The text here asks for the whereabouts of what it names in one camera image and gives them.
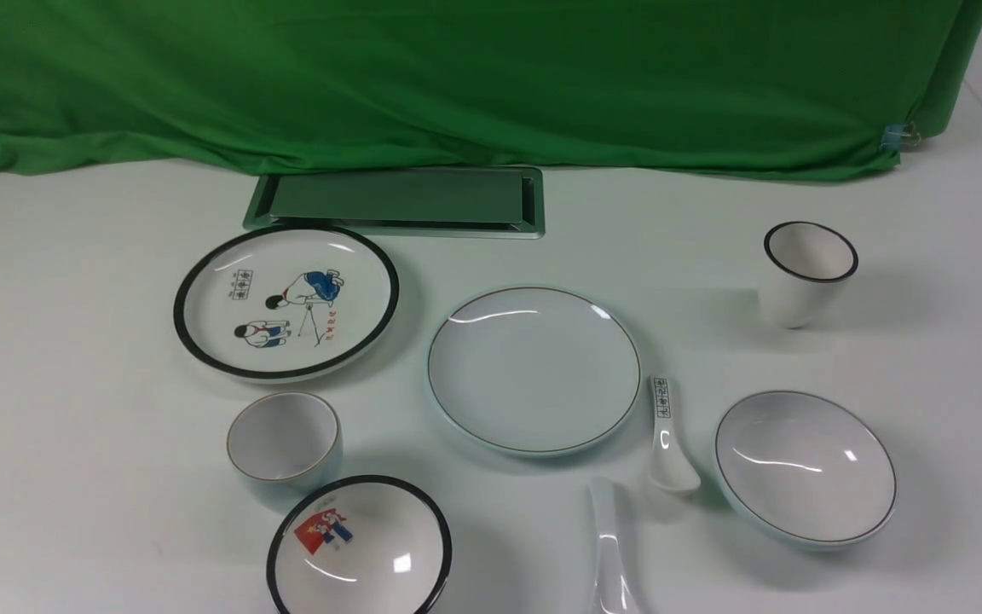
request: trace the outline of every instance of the white plate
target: white plate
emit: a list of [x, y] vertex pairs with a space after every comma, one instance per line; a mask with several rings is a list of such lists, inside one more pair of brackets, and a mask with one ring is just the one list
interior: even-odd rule
[[176, 292], [176, 335], [200, 361], [269, 382], [362, 353], [396, 310], [392, 261], [343, 229], [262, 229], [219, 246]]
[[431, 343], [442, 411], [477, 442], [514, 455], [566, 455], [607, 437], [638, 395], [627, 331], [591, 300], [546, 287], [484, 294]]

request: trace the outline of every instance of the table surface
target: table surface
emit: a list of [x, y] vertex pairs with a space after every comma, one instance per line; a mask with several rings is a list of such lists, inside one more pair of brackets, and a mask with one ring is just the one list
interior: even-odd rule
[[[0, 175], [0, 613], [272, 611], [264, 557], [280, 515], [234, 479], [226, 429], [275, 388], [199, 365], [171, 305], [188, 268], [240, 233], [254, 179], [184, 162]], [[892, 174], [841, 186], [638, 170], [546, 172], [541, 240], [372, 237], [402, 293], [372, 353], [281, 389], [344, 423], [344, 474], [419, 485], [447, 514], [441, 614], [587, 611], [586, 482], [619, 483], [627, 566], [651, 613], [982, 611], [982, 108]], [[761, 237], [806, 218], [862, 260], [814, 327], [754, 311]], [[449, 308], [549, 283], [615, 312], [644, 370], [682, 388], [682, 438], [707, 475], [694, 501], [644, 488], [650, 415], [588, 454], [500, 457], [449, 431], [425, 395], [425, 349]], [[796, 552], [737, 519], [707, 449], [760, 390], [846, 405], [896, 463], [875, 539]]]

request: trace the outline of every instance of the cup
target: cup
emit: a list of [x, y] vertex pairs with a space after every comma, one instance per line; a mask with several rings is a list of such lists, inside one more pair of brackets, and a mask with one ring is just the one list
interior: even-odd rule
[[813, 320], [858, 269], [851, 242], [814, 222], [786, 222], [768, 230], [764, 252], [771, 265], [757, 288], [760, 315], [788, 329]]
[[229, 427], [226, 451], [249, 490], [266, 507], [287, 513], [339, 477], [343, 432], [324, 399], [280, 392], [242, 409]]

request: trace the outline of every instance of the tableware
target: tableware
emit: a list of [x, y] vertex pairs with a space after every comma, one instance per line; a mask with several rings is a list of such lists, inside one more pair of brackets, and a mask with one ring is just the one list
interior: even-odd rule
[[733, 509], [798, 547], [869, 539], [896, 504], [896, 474], [877, 436], [813, 394], [761, 392], [737, 401], [718, 424], [714, 457]]
[[771, 260], [760, 280], [760, 314], [779, 327], [805, 326], [835, 300], [858, 269], [846, 237], [814, 222], [786, 222], [768, 230]]
[[699, 474], [681, 444], [677, 442], [677, 431], [673, 428], [672, 392], [668, 377], [650, 377], [650, 392], [654, 399], [654, 444], [650, 448], [650, 463], [646, 477], [658, 489], [678, 495], [690, 495], [699, 490]]
[[287, 514], [268, 551], [280, 614], [425, 614], [449, 576], [442, 510], [397, 478], [359, 475], [315, 490]]
[[548, 287], [480, 295], [449, 316], [428, 355], [449, 423], [512, 455], [553, 457], [600, 442], [639, 388], [635, 345], [607, 310]]
[[226, 451], [245, 485], [285, 512], [339, 474], [343, 429], [335, 409], [315, 394], [280, 392], [242, 409]]
[[366, 238], [280, 226], [234, 238], [195, 264], [176, 292], [174, 323], [204, 364], [280, 384], [358, 357], [389, 325], [398, 297], [392, 261]]
[[597, 529], [597, 570], [593, 577], [592, 614], [642, 614], [631, 595], [630, 582], [620, 556], [620, 529], [612, 482], [589, 479], [593, 523]]

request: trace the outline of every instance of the ceramic spoon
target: ceramic spoon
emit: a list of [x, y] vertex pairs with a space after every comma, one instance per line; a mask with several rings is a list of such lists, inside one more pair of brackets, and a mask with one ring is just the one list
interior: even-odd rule
[[685, 457], [677, 432], [673, 430], [673, 399], [670, 380], [650, 377], [651, 399], [654, 399], [654, 447], [646, 475], [650, 484], [667, 493], [690, 495], [699, 489], [699, 474]]
[[597, 527], [597, 574], [593, 579], [590, 614], [643, 614], [627, 587], [623, 559], [620, 559], [612, 482], [607, 478], [590, 478], [589, 496]]

